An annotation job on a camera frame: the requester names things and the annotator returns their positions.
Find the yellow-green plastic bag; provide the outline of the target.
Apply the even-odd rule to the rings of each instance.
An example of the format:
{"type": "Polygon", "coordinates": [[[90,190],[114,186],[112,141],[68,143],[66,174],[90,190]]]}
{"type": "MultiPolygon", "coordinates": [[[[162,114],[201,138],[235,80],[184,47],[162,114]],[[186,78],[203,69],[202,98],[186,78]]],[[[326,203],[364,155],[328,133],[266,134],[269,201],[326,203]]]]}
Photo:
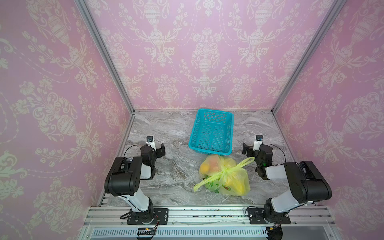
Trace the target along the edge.
{"type": "Polygon", "coordinates": [[[199,174],[202,181],[194,186],[194,191],[204,186],[213,193],[246,196],[251,187],[248,172],[244,167],[254,161],[255,158],[250,157],[237,163],[230,157],[209,155],[200,165],[199,174]]]}

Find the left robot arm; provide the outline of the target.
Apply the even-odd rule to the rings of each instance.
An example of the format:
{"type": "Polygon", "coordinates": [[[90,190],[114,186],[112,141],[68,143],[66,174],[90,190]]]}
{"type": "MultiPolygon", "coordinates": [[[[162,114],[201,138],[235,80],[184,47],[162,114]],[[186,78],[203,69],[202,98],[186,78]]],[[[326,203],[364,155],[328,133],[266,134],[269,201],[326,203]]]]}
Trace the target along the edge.
{"type": "Polygon", "coordinates": [[[155,208],[151,198],[140,188],[141,181],[152,180],[156,173],[155,163],[166,155],[165,145],[141,145],[141,155],[115,158],[105,180],[105,192],[119,197],[129,204],[131,209],[120,219],[128,225],[166,225],[169,209],[155,208]]]}

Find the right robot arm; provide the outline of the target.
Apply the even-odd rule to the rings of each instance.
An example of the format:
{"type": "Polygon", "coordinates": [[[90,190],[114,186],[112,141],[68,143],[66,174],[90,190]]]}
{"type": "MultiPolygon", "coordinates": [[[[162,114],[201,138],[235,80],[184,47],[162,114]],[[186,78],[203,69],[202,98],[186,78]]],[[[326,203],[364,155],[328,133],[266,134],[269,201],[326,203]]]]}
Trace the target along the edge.
{"type": "Polygon", "coordinates": [[[287,180],[289,190],[267,199],[264,208],[258,209],[269,224],[290,224],[289,212],[308,203],[329,200],[332,189],[315,164],[311,161],[273,164],[273,148],[261,141],[253,146],[243,143],[242,154],[253,157],[255,172],[263,180],[287,180]]]}

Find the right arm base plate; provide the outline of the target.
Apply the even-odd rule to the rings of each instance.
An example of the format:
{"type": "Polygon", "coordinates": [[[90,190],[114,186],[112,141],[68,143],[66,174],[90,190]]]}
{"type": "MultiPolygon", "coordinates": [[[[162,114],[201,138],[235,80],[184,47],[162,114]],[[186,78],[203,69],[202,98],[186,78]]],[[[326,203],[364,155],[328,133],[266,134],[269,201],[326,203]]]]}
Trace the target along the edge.
{"type": "Polygon", "coordinates": [[[245,210],[251,225],[289,225],[291,220],[288,213],[275,213],[273,210],[264,210],[256,207],[248,207],[245,210]]]}

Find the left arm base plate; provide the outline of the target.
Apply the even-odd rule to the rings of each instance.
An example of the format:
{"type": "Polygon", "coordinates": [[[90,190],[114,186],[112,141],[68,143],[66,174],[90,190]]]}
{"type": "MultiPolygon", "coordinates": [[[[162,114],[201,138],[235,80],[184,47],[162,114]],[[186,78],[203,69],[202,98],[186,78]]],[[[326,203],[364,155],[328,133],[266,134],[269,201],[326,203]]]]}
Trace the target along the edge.
{"type": "Polygon", "coordinates": [[[130,210],[127,215],[128,225],[166,225],[168,223],[169,209],[155,208],[146,212],[130,210]]]}

